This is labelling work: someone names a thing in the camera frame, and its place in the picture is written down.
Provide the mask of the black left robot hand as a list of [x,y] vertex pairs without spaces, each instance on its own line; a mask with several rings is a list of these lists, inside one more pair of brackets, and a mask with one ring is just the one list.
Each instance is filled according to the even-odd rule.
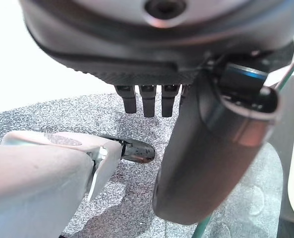
[[281,115],[269,73],[294,55],[294,0],[22,0],[24,23],[55,61],[113,85],[146,117],[179,115],[159,169],[154,213],[191,225],[238,184]]

